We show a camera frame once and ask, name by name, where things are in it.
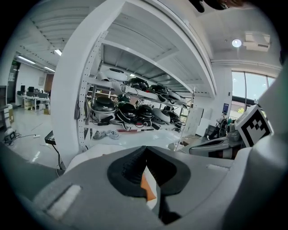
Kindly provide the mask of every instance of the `fluorescent light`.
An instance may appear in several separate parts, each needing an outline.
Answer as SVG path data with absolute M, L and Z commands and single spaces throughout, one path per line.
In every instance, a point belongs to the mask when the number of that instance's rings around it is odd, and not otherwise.
M 50 69 L 50 68 L 48 68 L 48 67 L 44 67 L 44 68 L 47 69 L 47 70 L 50 70 L 50 71 L 55 72 L 55 70 L 52 70 L 52 69 Z
M 242 45 L 242 42 L 239 39 L 234 39 L 232 45 L 236 48 L 239 48 Z
M 62 52 L 59 49 L 54 50 L 55 53 L 57 53 L 59 56 L 61 56 Z
M 27 62 L 29 62 L 29 63 L 31 63 L 31 64 L 35 64 L 35 62 L 33 62 L 33 61 L 31 61 L 31 60 L 29 60 L 29 59 L 27 59 L 27 58 L 25 58 L 25 57 L 18 56 L 18 58 L 20 58 L 20 59 L 22 59 L 22 60 L 24 60 L 24 61 L 27 61 Z

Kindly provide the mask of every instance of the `desk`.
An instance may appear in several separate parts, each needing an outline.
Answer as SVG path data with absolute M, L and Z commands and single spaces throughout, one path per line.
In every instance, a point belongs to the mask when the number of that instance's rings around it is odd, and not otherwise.
M 35 112 L 37 112 L 37 106 L 36 106 L 37 101 L 48 102 L 48 110 L 50 112 L 50 99 L 49 98 L 28 97 L 28 96 L 24 96 L 24 95 L 17 95 L 17 97 L 21 97 L 23 100 L 24 99 L 34 100 L 35 101 Z

